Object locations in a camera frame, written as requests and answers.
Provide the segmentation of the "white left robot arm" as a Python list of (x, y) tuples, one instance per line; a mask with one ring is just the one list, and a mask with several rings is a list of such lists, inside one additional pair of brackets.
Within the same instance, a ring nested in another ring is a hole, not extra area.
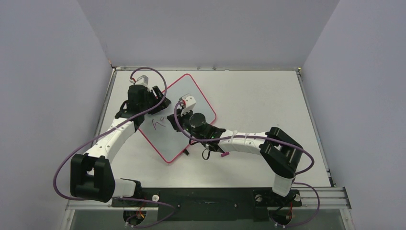
[(128, 99), (116, 113), (107, 134), (84, 154), (70, 160), (70, 194), (75, 198), (108, 202), (124, 197), (131, 206), (142, 202), (141, 183), (137, 180), (116, 178), (111, 163), (123, 144), (141, 126), (145, 114), (153, 115), (171, 104), (158, 86), (131, 85)]

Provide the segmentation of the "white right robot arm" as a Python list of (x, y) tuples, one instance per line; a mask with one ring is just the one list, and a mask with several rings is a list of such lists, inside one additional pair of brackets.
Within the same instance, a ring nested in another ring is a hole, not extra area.
[(260, 155), (275, 174), (271, 201), (277, 205), (289, 199), (303, 149), (283, 130), (272, 127), (267, 132), (242, 133), (215, 127), (206, 122), (202, 113), (181, 110), (167, 116), (177, 132), (187, 134), (190, 143), (201, 143), (209, 152), (242, 152)]

